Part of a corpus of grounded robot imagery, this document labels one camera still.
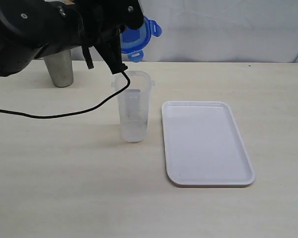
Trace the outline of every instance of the blue lid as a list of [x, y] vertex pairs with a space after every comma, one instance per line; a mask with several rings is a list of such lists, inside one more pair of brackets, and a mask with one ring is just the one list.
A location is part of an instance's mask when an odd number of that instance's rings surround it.
[[127, 28], [121, 34], [121, 49], [123, 54], [133, 62], [140, 62], [144, 58], [143, 48], [149, 43], [151, 36], [159, 37], [162, 34], [161, 27], [153, 20], [145, 17], [145, 22], [138, 30]]

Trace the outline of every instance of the white wall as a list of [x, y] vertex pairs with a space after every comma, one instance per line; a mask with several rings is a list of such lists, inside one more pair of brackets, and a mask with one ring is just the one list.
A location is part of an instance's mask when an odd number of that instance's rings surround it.
[[[142, 5], [163, 28], [147, 46], [145, 61], [298, 62], [298, 0], [142, 0]], [[74, 58], [83, 59], [80, 49]]]

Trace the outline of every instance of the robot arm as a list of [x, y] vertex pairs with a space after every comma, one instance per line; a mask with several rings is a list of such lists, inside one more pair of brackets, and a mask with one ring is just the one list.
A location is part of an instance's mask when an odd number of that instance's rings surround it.
[[0, 0], [0, 76], [79, 46], [87, 64], [88, 48], [94, 46], [113, 74], [122, 72], [127, 67], [120, 34], [126, 26], [138, 29], [143, 23], [138, 0]]

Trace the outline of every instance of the black cable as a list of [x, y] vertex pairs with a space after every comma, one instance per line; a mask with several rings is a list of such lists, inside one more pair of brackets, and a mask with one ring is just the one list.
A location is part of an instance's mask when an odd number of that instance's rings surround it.
[[27, 113], [14, 112], [14, 111], [8, 111], [8, 110], [3, 110], [3, 109], [0, 109], [0, 113], [10, 114], [10, 115], [17, 115], [17, 116], [22, 116], [22, 117], [27, 117], [27, 118], [32, 118], [32, 119], [56, 119], [56, 118], [71, 117], [71, 116], [76, 116], [76, 115], [89, 113], [91, 111], [94, 111], [94, 110], [100, 108], [105, 103], [107, 103], [109, 100], [111, 100], [112, 98], [116, 97], [118, 94], [124, 92], [127, 88], [129, 88], [130, 83], [131, 83], [130, 78], [127, 76], [127, 74], [125, 72], [121, 72], [121, 73], [126, 78], [127, 85], [125, 87], [123, 87], [122, 89], [120, 89], [119, 91], [117, 91], [116, 93], [109, 96], [108, 98], [106, 98], [104, 101], [102, 101], [97, 106], [95, 106], [93, 108], [90, 108], [90, 109], [86, 109], [86, 110], [75, 112], [75, 113], [66, 113], [66, 114], [60, 114], [60, 115], [54, 115], [54, 116], [35, 116], [35, 115], [27, 114]]

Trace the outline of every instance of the white table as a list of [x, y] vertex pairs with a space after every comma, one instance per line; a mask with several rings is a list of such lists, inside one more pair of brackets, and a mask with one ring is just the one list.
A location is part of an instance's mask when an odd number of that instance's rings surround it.
[[[0, 78], [0, 108], [52, 115], [113, 92], [103, 62], [74, 62], [54, 88], [42, 61]], [[95, 112], [34, 120], [0, 115], [0, 238], [298, 238], [298, 64], [139, 63], [152, 92], [145, 141], [120, 138], [117, 100]], [[166, 178], [161, 105], [228, 103], [256, 182], [176, 188]]]

